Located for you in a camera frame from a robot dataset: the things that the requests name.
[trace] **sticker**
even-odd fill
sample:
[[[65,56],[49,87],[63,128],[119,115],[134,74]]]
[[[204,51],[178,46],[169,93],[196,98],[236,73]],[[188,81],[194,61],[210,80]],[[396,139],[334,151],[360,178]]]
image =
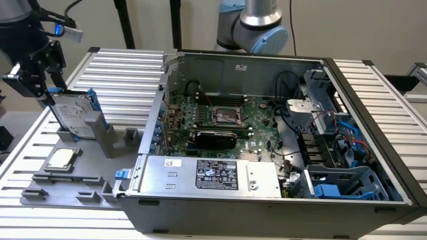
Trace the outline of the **sticker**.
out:
[[[197,160],[194,173],[197,189],[238,190],[237,164],[234,161]]]
[[[246,65],[236,65],[236,66],[234,66],[234,69],[236,69],[237,71],[245,71],[245,70],[248,69],[248,66],[246,66]]]
[[[164,160],[164,166],[165,167],[180,167],[181,166],[181,160],[180,159],[165,159]]]
[[[85,115],[86,112],[91,110],[90,106],[77,106],[57,103],[54,107],[69,132],[81,138],[93,137],[94,135],[91,128],[85,124]]]

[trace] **blue tab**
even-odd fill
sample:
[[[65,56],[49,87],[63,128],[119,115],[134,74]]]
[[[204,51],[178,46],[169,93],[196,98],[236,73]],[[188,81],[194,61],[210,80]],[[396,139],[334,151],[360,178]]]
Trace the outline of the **blue tab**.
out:
[[[314,196],[322,199],[338,199],[341,194],[338,187],[329,184],[318,184],[313,187]]]
[[[49,94],[58,94],[62,91],[61,87],[50,86],[46,88]]]
[[[54,35],[61,35],[61,33],[62,33],[62,26],[58,23],[55,23],[55,25],[54,25]]]
[[[127,179],[127,175],[129,175],[127,171],[118,170],[118,171],[114,172],[113,178],[115,180],[126,180]]]

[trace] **white wall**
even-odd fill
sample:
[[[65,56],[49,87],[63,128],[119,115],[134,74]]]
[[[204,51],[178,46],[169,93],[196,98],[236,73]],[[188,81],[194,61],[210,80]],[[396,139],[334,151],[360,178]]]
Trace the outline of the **white wall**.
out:
[[[127,0],[137,46],[172,47],[168,0]],[[182,47],[210,50],[220,0],[182,0]],[[289,0],[277,0],[289,26]],[[404,74],[427,61],[425,0],[293,0],[296,52],[300,56],[372,60],[385,74]],[[292,39],[281,54],[293,54]]]
[[[71,0],[38,0],[39,5],[62,13]],[[182,47],[210,50],[216,42],[220,0],[181,0]],[[277,0],[282,25],[289,31],[288,0]],[[169,0],[126,0],[135,47],[170,49]],[[368,59],[385,74],[404,74],[413,62],[427,62],[425,0],[293,0],[293,28],[297,55],[338,59]],[[69,12],[81,24],[82,43],[61,39],[67,67],[66,77],[90,46],[123,48],[113,0],[85,0]],[[281,54],[293,54],[289,38]],[[0,71],[6,64],[0,59]],[[0,83],[6,95],[5,108],[15,105],[14,93]]]

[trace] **black cable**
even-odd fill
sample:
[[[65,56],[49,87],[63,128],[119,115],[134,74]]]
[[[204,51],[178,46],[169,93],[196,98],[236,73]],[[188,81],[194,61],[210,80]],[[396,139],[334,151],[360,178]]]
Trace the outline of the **black cable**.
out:
[[[81,2],[82,0],[75,0],[75,1],[73,1],[69,5],[67,5],[67,7],[65,8],[65,11],[63,11],[63,17],[65,18],[69,18],[67,17],[67,12],[69,12],[69,10]]]
[[[296,89],[294,89],[294,92],[293,92],[293,96],[294,96],[296,93],[298,92],[300,85],[301,85],[301,84],[300,84],[300,77],[296,75],[294,72],[292,72],[292,71],[289,71],[289,70],[280,72],[280,73],[277,74],[276,78],[274,78],[274,81],[273,81],[273,100],[274,100],[274,101],[277,101],[277,81],[278,81],[280,76],[281,76],[282,74],[292,74],[292,75],[294,76],[294,80],[296,80],[296,85],[297,85],[297,86],[296,86]],[[285,86],[285,88],[286,88],[286,90],[288,90],[288,94],[292,95],[292,93],[290,93],[290,88],[289,88],[286,82],[282,81],[282,80],[280,80],[280,87],[281,87],[281,84]]]
[[[196,79],[189,80],[189,81],[186,82],[186,84],[185,84],[184,95],[186,95],[188,86],[189,86],[189,84],[192,84],[192,83],[197,83],[197,85],[200,85],[198,80],[196,80]]]
[[[298,134],[300,134],[298,131],[290,126],[290,124],[288,123],[288,121],[286,121],[286,119],[285,119],[285,117],[284,117],[282,106],[281,106],[281,108],[280,108],[280,118],[281,118],[284,124],[286,125],[286,127],[292,130],[292,132],[293,132],[296,135],[298,135]]]
[[[296,43],[294,43],[293,18],[292,18],[292,0],[288,0],[288,18],[289,18],[290,31],[292,31],[293,54],[296,56]]]
[[[276,142],[276,144],[273,145],[273,147],[272,147],[272,149],[270,149],[272,152],[273,152],[273,154],[276,154],[277,156],[284,157],[284,156],[289,156],[289,155],[292,155],[292,154],[300,153],[300,151],[294,151],[294,152],[290,152],[290,153],[286,153],[286,154],[278,154],[278,153],[276,152],[276,147],[277,147],[277,145],[278,145],[280,142],[281,142],[281,140]]]

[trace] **black stand pole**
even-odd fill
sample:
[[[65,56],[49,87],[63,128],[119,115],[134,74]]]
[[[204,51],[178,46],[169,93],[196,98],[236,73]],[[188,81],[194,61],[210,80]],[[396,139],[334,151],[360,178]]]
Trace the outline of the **black stand pole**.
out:
[[[126,0],[113,0],[113,5],[114,5],[114,8],[117,9],[125,48],[134,49],[134,41],[133,41]]]
[[[181,49],[181,0],[168,0],[168,3],[170,6],[173,48]]]

